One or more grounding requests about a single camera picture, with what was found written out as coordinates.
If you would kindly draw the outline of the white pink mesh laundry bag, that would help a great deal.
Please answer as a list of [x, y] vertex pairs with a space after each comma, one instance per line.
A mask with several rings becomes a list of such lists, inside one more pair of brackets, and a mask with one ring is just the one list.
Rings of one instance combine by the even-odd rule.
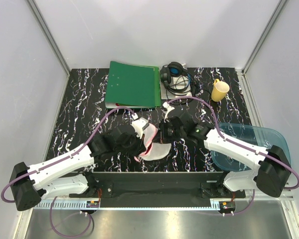
[[158, 129], [153, 125], [149, 124], [149, 133], [144, 136], [144, 145], [146, 150], [151, 148], [148, 154], [140, 154], [139, 156], [135, 156], [134, 159], [137, 162], [141, 160], [144, 161], [154, 161], [160, 160], [166, 157], [171, 149], [171, 143], [168, 144], [161, 144], [161, 143], [154, 143], [154, 137], [156, 136]]

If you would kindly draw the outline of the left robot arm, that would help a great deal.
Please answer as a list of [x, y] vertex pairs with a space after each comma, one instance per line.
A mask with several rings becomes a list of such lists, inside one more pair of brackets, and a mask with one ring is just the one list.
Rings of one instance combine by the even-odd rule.
[[113, 154], [126, 153], [136, 157], [146, 151], [145, 129], [139, 120], [96, 134], [85, 144], [47, 162], [27, 166], [24, 162], [14, 166], [10, 188], [18, 211], [33, 208], [48, 191], [44, 186], [76, 169], [95, 164]]

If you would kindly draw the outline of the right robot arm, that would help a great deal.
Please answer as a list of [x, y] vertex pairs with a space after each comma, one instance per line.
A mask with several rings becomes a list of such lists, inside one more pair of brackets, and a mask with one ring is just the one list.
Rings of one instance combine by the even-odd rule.
[[225, 171], [216, 185], [221, 197], [245, 189], [259, 189], [264, 194], [278, 198], [291, 175], [291, 165], [280, 147], [265, 148], [244, 142], [219, 131], [215, 126], [195, 122], [186, 112], [159, 123], [160, 142], [167, 144], [180, 139], [196, 147], [216, 151], [246, 165], [249, 170]]

